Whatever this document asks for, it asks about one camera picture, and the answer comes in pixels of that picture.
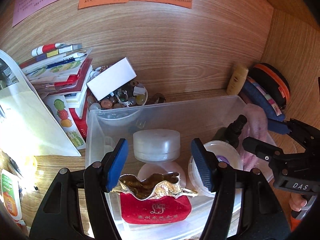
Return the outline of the right hand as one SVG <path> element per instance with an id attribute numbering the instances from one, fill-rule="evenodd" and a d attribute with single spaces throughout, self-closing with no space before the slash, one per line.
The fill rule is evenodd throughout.
<path id="1" fill-rule="evenodd" d="M 306 204 L 307 200 L 301 194 L 291 192 L 289 205 L 293 211 L 299 212 Z"/>

